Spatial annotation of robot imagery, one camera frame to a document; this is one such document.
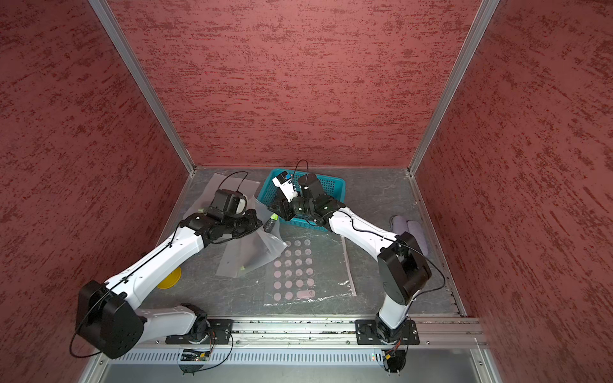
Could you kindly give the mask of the purple roller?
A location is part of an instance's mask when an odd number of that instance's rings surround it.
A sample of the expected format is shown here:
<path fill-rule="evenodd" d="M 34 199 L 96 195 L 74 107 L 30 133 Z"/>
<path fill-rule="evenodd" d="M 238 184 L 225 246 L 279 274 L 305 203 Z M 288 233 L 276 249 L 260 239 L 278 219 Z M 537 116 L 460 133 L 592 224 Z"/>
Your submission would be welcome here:
<path fill-rule="evenodd" d="M 390 218 L 391 231 L 400 236 L 405 232 L 410 232 L 408 220 L 401 215 L 394 215 Z"/>
<path fill-rule="evenodd" d="M 408 232 L 416 239 L 420 252 L 427 257 L 429 255 L 429 248 L 426 241 L 426 235 L 421 224 L 415 220 L 408 220 L 407 228 Z"/>

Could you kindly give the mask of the aluminium front rail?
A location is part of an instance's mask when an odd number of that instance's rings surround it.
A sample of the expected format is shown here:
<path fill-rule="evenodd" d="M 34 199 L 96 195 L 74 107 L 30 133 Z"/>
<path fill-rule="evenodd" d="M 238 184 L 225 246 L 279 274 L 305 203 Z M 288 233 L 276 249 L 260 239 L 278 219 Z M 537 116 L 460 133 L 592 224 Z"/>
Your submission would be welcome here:
<path fill-rule="evenodd" d="M 214 366 L 232 365 L 324 365 L 373 366 L 383 368 L 383 354 L 406 350 L 406 362 L 420 350 L 465 350 L 469 354 L 477 380 L 500 382 L 489 344 L 478 319 L 461 317 L 427 317 L 415 321 L 420 338 L 416 346 L 360 346 L 354 322 L 361 318 L 249 318 L 226 317 L 234 321 L 228 345 L 167 345 L 165 338 L 143 342 L 119 358 L 103 354 L 87 365 L 82 382 L 100 382 L 112 365 L 175 365 L 194 373 Z M 183 349 L 212 351 L 207 363 L 180 363 Z"/>

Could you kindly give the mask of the right corner aluminium post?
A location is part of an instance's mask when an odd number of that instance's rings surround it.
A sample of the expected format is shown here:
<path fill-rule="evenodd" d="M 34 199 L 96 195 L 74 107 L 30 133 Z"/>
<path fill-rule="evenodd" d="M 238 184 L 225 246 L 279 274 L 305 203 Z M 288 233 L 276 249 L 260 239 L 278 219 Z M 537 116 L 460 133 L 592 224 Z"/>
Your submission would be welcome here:
<path fill-rule="evenodd" d="M 445 117 L 447 109 L 449 108 L 453 97 L 465 76 L 466 70 L 469 68 L 469 64 L 472 61 L 473 56 L 477 51 L 477 47 L 479 46 L 485 31 L 488 28 L 488 24 L 492 20 L 492 17 L 499 4 L 499 0 L 481 1 L 472 25 L 469 28 L 469 32 L 467 33 L 462 44 L 458 57 L 453 64 L 450 76 L 445 83 L 442 95 L 437 102 L 429 124 L 426 127 L 426 131 L 424 132 L 416 153 L 413 156 L 410 166 L 408 167 L 409 176 L 415 177 L 417 175 L 419 166 L 426 156 L 426 152 L 432 143 L 443 118 Z"/>

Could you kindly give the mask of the clear bag with white zipper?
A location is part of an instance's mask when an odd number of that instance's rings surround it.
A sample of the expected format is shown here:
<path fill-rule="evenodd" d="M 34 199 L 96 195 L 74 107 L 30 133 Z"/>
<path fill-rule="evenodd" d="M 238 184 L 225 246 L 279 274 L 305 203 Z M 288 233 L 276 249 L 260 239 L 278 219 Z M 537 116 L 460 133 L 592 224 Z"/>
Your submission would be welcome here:
<path fill-rule="evenodd" d="M 308 258 L 312 264 L 308 267 L 313 281 L 310 290 L 314 291 L 314 300 L 325 301 L 332 298 L 355 298 L 357 291 L 351 274 L 346 240 L 343 237 L 326 235 L 314 236 Z"/>

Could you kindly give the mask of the purple roller right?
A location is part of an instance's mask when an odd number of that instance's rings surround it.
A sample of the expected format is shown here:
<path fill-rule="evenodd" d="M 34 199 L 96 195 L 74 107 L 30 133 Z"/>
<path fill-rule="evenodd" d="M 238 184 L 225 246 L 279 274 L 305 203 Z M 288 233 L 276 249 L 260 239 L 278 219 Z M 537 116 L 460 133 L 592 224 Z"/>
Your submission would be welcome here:
<path fill-rule="evenodd" d="M 426 241 L 426 235 L 421 224 L 415 220 L 408 220 L 407 228 L 408 232 L 416 239 L 420 252 L 427 257 L 429 255 L 429 248 Z"/>

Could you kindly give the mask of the teal plastic basket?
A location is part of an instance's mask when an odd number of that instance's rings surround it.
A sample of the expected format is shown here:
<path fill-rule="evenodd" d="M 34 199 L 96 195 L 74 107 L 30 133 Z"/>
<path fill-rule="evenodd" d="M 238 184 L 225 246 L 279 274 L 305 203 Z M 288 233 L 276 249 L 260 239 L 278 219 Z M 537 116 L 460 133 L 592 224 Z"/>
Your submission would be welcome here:
<path fill-rule="evenodd" d="M 346 182 L 340 178 L 274 169 L 258 200 L 284 223 L 329 231 L 329 220 L 345 206 L 345 195 Z"/>

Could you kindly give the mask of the left corner aluminium post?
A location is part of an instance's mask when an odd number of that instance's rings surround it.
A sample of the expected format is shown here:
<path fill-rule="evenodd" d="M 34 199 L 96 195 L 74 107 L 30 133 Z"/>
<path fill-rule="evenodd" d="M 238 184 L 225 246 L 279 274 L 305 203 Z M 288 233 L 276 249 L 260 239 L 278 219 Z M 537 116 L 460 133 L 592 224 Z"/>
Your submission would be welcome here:
<path fill-rule="evenodd" d="M 166 112 L 161 100 L 159 99 L 156 90 L 142 68 L 137 55 L 130 46 L 129 41 L 122 31 L 109 3 L 102 0 L 89 0 L 89 4 L 94 10 L 94 13 L 102 24 L 102 27 L 113 43 L 125 66 L 129 70 L 129 73 L 132 75 L 132 78 L 140 89 L 141 94 L 147 101 L 149 108 L 152 110 L 157 121 L 160 123 L 161 128 L 164 130 L 164 133 L 169 139 L 176 154 L 179 156 L 182 164 L 185 166 L 188 175 L 193 176 L 196 172 L 196 164 L 188 153 L 183 140 L 181 140 L 180 135 L 172 123 L 170 116 Z"/>

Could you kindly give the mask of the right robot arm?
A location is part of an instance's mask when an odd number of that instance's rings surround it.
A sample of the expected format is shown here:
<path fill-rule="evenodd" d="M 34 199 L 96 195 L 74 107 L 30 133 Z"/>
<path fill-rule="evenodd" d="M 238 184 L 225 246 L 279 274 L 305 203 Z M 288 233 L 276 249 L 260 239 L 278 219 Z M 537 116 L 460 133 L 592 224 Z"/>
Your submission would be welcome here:
<path fill-rule="evenodd" d="M 283 220 L 299 217 L 349 239 L 377 261 L 386 293 L 375 317 L 377 336 L 387 344 L 398 342 L 411 303 L 432 277 L 428 259 L 417 239 L 408 231 L 401 234 L 385 231 L 328 195 L 316 199 L 296 196 L 291 201 L 280 196 L 270 204 L 269 210 Z"/>

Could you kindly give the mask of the clear zip-top bag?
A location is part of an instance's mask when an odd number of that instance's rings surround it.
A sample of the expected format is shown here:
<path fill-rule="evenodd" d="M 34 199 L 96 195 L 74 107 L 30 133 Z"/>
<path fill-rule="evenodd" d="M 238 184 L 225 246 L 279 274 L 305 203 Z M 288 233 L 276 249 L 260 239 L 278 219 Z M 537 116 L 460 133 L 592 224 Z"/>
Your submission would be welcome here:
<path fill-rule="evenodd" d="M 225 189 L 231 192 L 238 191 L 247 199 L 247 205 L 251 207 L 252 201 L 255 199 L 255 193 L 260 188 L 261 183 L 257 180 L 252 180 L 252 177 L 240 173 L 229 178 L 226 175 L 213 173 L 207 183 L 198 188 L 196 199 L 189 204 L 188 209 L 183 213 L 182 219 L 196 212 L 203 212 L 213 201 L 215 193 L 218 189 Z"/>
<path fill-rule="evenodd" d="M 255 209 L 263 225 L 274 213 L 268 210 L 265 204 L 253 199 L 253 205 L 248 208 Z M 279 258 L 286 250 L 287 244 L 280 234 L 280 222 L 276 223 L 272 233 L 266 233 L 263 226 L 242 239 L 234 239 L 227 243 L 223 256 L 216 271 L 216 276 L 239 278 Z M 239 269 L 249 265 L 250 271 L 241 274 Z"/>

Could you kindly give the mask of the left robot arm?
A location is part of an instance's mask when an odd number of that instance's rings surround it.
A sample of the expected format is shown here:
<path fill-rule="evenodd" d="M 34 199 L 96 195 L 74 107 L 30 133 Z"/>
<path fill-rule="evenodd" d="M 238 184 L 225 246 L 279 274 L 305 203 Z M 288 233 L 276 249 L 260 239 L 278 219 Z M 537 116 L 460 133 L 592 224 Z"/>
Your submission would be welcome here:
<path fill-rule="evenodd" d="M 109 358 L 158 338 L 178 337 L 192 344 L 208 341 L 207 315 L 199 307 L 182 304 L 143 310 L 140 306 L 184 261 L 209 245 L 248 236 L 262 224 L 253 209 L 223 219 L 194 213 L 181 220 L 163 244 L 134 265 L 104 283 L 92 280 L 81 288 L 73 335 Z"/>

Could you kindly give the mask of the pink dotted zip-top bag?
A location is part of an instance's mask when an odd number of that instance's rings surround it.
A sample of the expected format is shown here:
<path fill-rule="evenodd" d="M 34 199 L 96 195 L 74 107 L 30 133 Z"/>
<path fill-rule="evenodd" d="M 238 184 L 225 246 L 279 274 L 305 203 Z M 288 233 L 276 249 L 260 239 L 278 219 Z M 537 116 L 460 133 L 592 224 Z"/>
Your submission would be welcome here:
<path fill-rule="evenodd" d="M 267 265 L 265 306 L 281 306 L 314 301 L 314 247 L 309 237 L 285 242 L 281 255 Z"/>

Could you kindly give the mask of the corner aluminium post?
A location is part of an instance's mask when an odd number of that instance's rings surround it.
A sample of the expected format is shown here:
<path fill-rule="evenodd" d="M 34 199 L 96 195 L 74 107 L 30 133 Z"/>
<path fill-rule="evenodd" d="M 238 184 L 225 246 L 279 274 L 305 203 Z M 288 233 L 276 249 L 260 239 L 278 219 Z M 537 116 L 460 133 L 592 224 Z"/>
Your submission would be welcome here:
<path fill-rule="evenodd" d="M 94 13 L 102 24 L 102 27 L 113 43 L 125 66 L 129 70 L 129 73 L 132 75 L 132 78 L 140 89 L 141 94 L 147 101 L 149 108 L 152 110 L 157 121 L 160 123 L 161 128 L 164 130 L 164 133 L 169 139 L 176 154 L 179 156 L 182 164 L 185 166 L 188 175 L 193 176 L 196 172 L 196 164 L 188 153 L 183 140 L 181 140 L 180 135 L 172 123 L 170 116 L 166 112 L 161 100 L 159 99 L 156 90 L 142 68 L 137 55 L 130 46 L 129 41 L 122 31 L 109 3 L 102 0 L 89 0 L 89 4 L 94 10 Z"/>
<path fill-rule="evenodd" d="M 450 76 L 445 83 L 442 95 L 437 102 L 429 124 L 426 127 L 426 131 L 424 132 L 416 153 L 413 156 L 410 166 L 408 167 L 409 176 L 415 177 L 417 175 L 419 166 L 426 156 L 426 152 L 432 143 L 443 118 L 445 117 L 447 109 L 449 108 L 453 97 L 465 76 L 466 70 L 469 68 L 469 64 L 472 61 L 473 56 L 477 51 L 477 47 L 479 46 L 485 31 L 488 28 L 488 24 L 492 20 L 492 17 L 499 4 L 499 0 L 481 1 L 472 25 L 469 28 L 469 32 L 467 33 L 462 44 L 458 57 L 453 64 Z"/>

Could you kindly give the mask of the left circuit board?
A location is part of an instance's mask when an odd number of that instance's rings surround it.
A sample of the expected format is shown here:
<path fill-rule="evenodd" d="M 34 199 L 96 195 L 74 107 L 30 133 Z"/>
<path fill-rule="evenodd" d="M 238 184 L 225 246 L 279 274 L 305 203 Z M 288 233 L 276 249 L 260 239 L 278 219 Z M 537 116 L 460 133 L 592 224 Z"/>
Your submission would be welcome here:
<path fill-rule="evenodd" d="M 207 363 L 211 353 L 212 351 L 210 350 L 183 349 L 180 355 L 180 363 Z"/>

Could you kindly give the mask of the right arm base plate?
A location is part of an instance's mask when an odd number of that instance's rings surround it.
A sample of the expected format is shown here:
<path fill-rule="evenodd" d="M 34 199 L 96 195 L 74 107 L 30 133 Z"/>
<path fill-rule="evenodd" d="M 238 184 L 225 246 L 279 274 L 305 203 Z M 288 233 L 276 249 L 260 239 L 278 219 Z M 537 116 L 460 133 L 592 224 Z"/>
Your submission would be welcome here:
<path fill-rule="evenodd" d="M 405 346 L 420 344 L 415 321 L 405 319 L 396 329 L 389 328 L 383 321 L 356 320 L 354 322 L 357 343 L 360 346 L 395 345 L 400 342 Z"/>

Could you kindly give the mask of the purple roller left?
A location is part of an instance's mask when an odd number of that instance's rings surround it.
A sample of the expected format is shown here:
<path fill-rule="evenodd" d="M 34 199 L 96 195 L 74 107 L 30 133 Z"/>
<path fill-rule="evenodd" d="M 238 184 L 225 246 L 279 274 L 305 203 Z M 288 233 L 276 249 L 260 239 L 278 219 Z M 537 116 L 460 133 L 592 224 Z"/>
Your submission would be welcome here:
<path fill-rule="evenodd" d="M 391 231 L 400 236 L 405 232 L 410 232 L 408 220 L 401 215 L 394 215 L 390 218 Z"/>

